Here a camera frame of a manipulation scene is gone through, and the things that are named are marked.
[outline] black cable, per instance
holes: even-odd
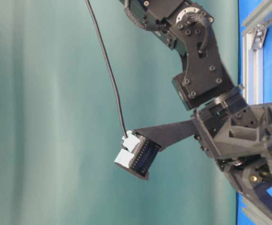
[[[198,22],[200,23],[206,30],[206,34],[205,34],[205,38],[199,48],[199,53],[203,53],[208,45],[209,39],[210,39],[210,35],[211,35],[211,24],[209,22],[209,20],[201,15],[201,14],[194,14],[192,16],[190,16],[190,22],[194,23],[194,22]]]
[[[125,0],[125,14],[137,27],[147,31],[167,30],[167,25],[164,24],[146,24],[138,20],[131,12],[131,0]]]
[[[114,88],[114,91],[115,91],[118,114],[119,114],[119,120],[120,120],[120,123],[121,123],[121,128],[122,128],[122,131],[123,131],[123,135],[124,135],[125,138],[128,138],[127,133],[126,133],[126,128],[125,128],[125,123],[124,123],[124,120],[123,120],[123,115],[122,115],[120,96],[119,96],[118,88],[117,88],[116,81],[115,81],[115,78],[114,78],[114,74],[113,74],[113,71],[112,71],[112,68],[111,68],[111,65],[110,65],[109,57],[108,57],[106,48],[105,48],[104,43],[103,43],[103,38],[102,38],[102,35],[100,33],[99,26],[97,24],[97,20],[96,20],[96,17],[94,15],[93,9],[91,7],[90,1],[85,0],[85,2],[86,2],[86,5],[87,5],[87,7],[89,9],[89,12],[90,12],[90,15],[91,15],[91,18],[92,18],[92,21],[93,21],[93,24],[94,24],[94,27],[95,27],[95,30],[96,30],[96,33],[97,33],[99,44],[100,44],[100,46],[102,48],[103,56],[104,56],[104,59],[105,59],[106,64],[107,64],[107,68],[108,68],[108,72],[109,72],[109,75],[110,75],[110,78],[111,78],[111,82],[113,84],[113,88]]]

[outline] hex screw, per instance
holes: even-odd
[[[178,23],[177,28],[179,30],[182,30],[184,28],[184,25],[180,22],[180,23]]]
[[[201,146],[200,148],[201,148],[201,150],[203,150],[203,151],[209,151],[209,149],[207,149],[206,147]]]
[[[250,177],[250,180],[251,180],[251,182],[255,183],[255,182],[258,181],[258,178],[257,178],[256,175],[252,175],[252,176]]]
[[[258,31],[257,31],[257,36],[258,36],[258,37],[261,37],[262,35],[263,35],[263,32],[262,32],[261,30],[258,30]]]
[[[257,37],[255,40],[254,40],[255,43],[260,43],[261,42],[261,38],[260,37]]]
[[[222,79],[221,78],[217,78],[216,79],[216,83],[218,83],[218,84],[222,83]]]
[[[216,70],[216,66],[210,66],[210,67],[209,67],[209,70],[210,70],[211,72],[214,72],[214,71]]]
[[[189,36],[189,35],[191,35],[192,32],[191,32],[191,30],[187,29],[185,33],[187,36]]]
[[[195,98],[195,97],[197,96],[197,93],[196,93],[195,91],[192,91],[192,92],[191,92],[191,96],[192,96],[193,98]]]
[[[185,79],[184,83],[185,83],[185,85],[189,85],[191,83],[191,81],[189,79]]]

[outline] screw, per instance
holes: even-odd
[[[191,35],[191,33],[192,33],[191,30],[189,30],[189,29],[186,30],[186,35],[187,36]]]
[[[209,70],[210,70],[211,72],[215,71],[215,70],[216,70],[216,66],[210,66],[210,67],[209,67]]]
[[[254,40],[255,43],[260,43],[260,41],[261,41],[261,38],[260,38],[260,37],[257,37],[257,38]]]
[[[191,83],[191,81],[189,79],[185,79],[184,82],[183,82],[183,85],[185,86],[185,85],[188,85],[190,83]]]
[[[172,39],[171,39],[171,38],[168,38],[168,39],[167,39],[167,43],[168,43],[168,44],[171,44],[171,43],[172,43]]]
[[[198,135],[194,135],[194,139],[195,139],[195,140],[201,140],[201,137],[198,136]]]
[[[262,35],[263,35],[263,32],[262,32],[261,30],[258,30],[258,31],[257,31],[257,36],[258,36],[258,37],[261,37]]]
[[[179,30],[182,30],[184,28],[184,25],[180,22],[180,23],[178,23],[177,28]]]
[[[251,180],[251,182],[257,182],[258,181],[258,178],[257,178],[257,176],[256,175],[252,175],[251,177],[250,177],[250,180]]]
[[[197,96],[197,93],[195,91],[192,91],[191,95],[192,95],[193,98],[195,98]]]
[[[216,83],[222,83],[222,79],[221,78],[217,78],[216,79]]]
[[[201,148],[201,150],[203,150],[203,151],[209,151],[209,149],[207,149],[206,147],[201,146],[200,148]]]

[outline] green wall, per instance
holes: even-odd
[[[237,2],[200,0],[237,77]],[[189,119],[176,52],[92,0],[128,129]],[[0,225],[231,225],[235,192],[192,138],[159,154],[150,180],[113,164],[121,129],[83,0],[0,0]]]

